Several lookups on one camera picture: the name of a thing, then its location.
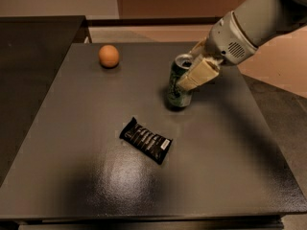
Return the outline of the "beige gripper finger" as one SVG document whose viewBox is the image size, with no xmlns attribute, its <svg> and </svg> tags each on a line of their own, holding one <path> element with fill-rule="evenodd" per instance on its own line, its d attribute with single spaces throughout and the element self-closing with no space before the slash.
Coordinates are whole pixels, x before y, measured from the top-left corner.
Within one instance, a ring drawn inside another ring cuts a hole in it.
<svg viewBox="0 0 307 230">
<path fill-rule="evenodd" d="M 184 91 L 193 90 L 213 79 L 220 73 L 221 61 L 213 57 L 196 57 L 189 68 L 177 81 L 177 86 Z"/>
<path fill-rule="evenodd" d="M 204 46 L 205 46 L 206 39 L 204 38 L 202 41 L 199 41 L 190 51 L 189 54 L 196 58 L 199 54 L 202 54 L 204 52 Z"/>
</svg>

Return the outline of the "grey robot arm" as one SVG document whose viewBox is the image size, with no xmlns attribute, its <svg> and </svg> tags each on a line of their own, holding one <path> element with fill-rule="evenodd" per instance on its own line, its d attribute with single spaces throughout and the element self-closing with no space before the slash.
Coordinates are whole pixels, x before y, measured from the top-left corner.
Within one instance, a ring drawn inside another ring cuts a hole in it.
<svg viewBox="0 0 307 230">
<path fill-rule="evenodd" d="M 245 61 L 269 40 L 305 26 L 306 20 L 307 0 L 246 0 L 190 51 L 192 65 L 177 86 L 190 91 L 215 79 L 221 66 Z"/>
</svg>

